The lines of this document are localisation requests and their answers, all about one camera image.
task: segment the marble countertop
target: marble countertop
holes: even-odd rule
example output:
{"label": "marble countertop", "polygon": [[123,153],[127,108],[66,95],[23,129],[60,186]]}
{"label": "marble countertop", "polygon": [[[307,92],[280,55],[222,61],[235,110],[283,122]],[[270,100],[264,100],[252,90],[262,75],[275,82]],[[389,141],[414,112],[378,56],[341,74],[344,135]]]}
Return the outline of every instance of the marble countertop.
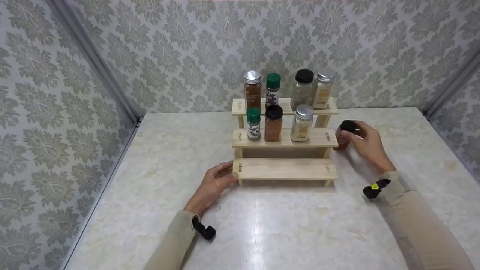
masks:
{"label": "marble countertop", "polygon": [[[379,130],[395,166],[480,269],[480,187],[421,113],[343,109],[329,127],[344,119]],[[205,171],[233,158],[236,127],[229,112],[147,114],[67,269],[141,269]],[[361,196],[378,176],[351,147],[331,158],[339,179],[328,188],[270,181],[225,192],[202,220],[215,240],[198,238],[183,269],[417,269],[390,209]]]}

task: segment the beige sleeve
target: beige sleeve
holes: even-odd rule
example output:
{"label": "beige sleeve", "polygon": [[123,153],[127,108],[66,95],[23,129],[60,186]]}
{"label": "beige sleeve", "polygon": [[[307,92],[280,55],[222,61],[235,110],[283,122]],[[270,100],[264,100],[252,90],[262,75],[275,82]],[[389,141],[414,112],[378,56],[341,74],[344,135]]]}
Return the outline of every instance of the beige sleeve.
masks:
{"label": "beige sleeve", "polygon": [[382,189],[382,194],[392,207],[425,269],[475,269],[455,236],[404,174],[386,172],[380,178],[391,180],[391,183]]}
{"label": "beige sleeve", "polygon": [[192,226],[195,214],[178,211],[170,223],[160,245],[153,252],[144,270],[179,270],[185,252],[195,237],[196,230]]}

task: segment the spice jar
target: spice jar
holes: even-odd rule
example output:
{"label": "spice jar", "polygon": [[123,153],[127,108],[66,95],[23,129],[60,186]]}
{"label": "spice jar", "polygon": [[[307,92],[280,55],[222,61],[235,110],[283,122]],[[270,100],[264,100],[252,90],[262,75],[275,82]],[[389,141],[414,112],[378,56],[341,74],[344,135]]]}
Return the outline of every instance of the spice jar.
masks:
{"label": "spice jar", "polygon": [[345,120],[340,124],[340,126],[338,126],[335,132],[336,140],[338,141],[338,147],[334,148],[334,150],[345,150],[350,143],[347,139],[342,138],[340,135],[342,130],[355,133],[355,130],[357,130],[357,123],[353,122],[352,120]]}
{"label": "spice jar", "polygon": [[280,90],[281,76],[278,73],[269,73],[267,75],[267,93],[265,99],[265,108],[270,105],[278,105],[278,91]]}
{"label": "spice jar", "polygon": [[282,135],[283,109],[270,105],[265,111],[265,142],[279,142]]}
{"label": "spice jar", "polygon": [[247,110],[248,139],[256,142],[260,140],[260,109],[250,108]]}
{"label": "spice jar", "polygon": [[309,69],[300,69],[295,75],[293,81],[292,97],[290,100],[290,107],[293,111],[297,109],[300,104],[312,104],[313,98],[313,72]]}
{"label": "spice jar", "polygon": [[307,104],[301,104],[295,111],[295,119],[292,122],[290,139],[293,142],[304,142],[308,140],[310,127],[313,123],[313,108]]}
{"label": "spice jar", "polygon": [[315,109],[325,109],[328,105],[328,99],[332,94],[335,83],[335,70],[331,68],[321,68],[317,72],[317,89],[313,98]]}
{"label": "spice jar", "polygon": [[247,110],[250,108],[258,108],[262,106],[262,83],[260,72],[250,70],[243,75],[245,82],[245,103]]}

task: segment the black cap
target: black cap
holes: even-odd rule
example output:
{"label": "black cap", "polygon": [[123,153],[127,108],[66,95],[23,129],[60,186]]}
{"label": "black cap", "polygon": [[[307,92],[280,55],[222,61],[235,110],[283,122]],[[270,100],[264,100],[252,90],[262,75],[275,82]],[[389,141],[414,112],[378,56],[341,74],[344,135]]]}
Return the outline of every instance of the black cap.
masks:
{"label": "black cap", "polygon": [[295,75],[295,80],[302,84],[309,84],[313,82],[313,71],[309,69],[300,69]]}
{"label": "black cap", "polygon": [[354,133],[355,130],[357,129],[357,123],[353,122],[352,120],[345,120],[340,125],[340,129]]}
{"label": "black cap", "polygon": [[271,120],[277,120],[282,118],[283,109],[278,105],[270,105],[265,110],[265,117]]}

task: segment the shelf tier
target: shelf tier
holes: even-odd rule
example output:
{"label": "shelf tier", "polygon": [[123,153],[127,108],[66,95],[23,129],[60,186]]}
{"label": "shelf tier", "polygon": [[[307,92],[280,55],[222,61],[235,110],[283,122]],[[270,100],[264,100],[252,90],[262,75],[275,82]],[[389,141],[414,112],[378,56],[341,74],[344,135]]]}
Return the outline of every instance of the shelf tier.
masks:
{"label": "shelf tier", "polygon": [[[292,111],[290,107],[290,98],[280,98],[278,100],[278,104],[283,109],[283,115],[293,115],[295,112]],[[314,110],[314,115],[335,115],[338,114],[338,108],[335,104],[335,99],[330,98],[328,100],[328,107],[327,109],[322,110]],[[232,103],[232,115],[233,116],[245,116],[247,115],[246,107],[245,107],[245,99],[244,98],[234,98]],[[265,99],[262,99],[262,115],[265,115]]]}
{"label": "shelf tier", "polygon": [[335,137],[335,131],[330,128],[312,128],[310,138],[306,142],[292,142],[290,139],[290,129],[283,128],[281,141],[265,142],[262,131],[262,138],[259,141],[252,142],[248,139],[247,129],[236,129],[233,131],[233,148],[320,148],[320,147],[338,147]]}
{"label": "shelf tier", "polygon": [[331,159],[234,159],[241,180],[336,180]]}

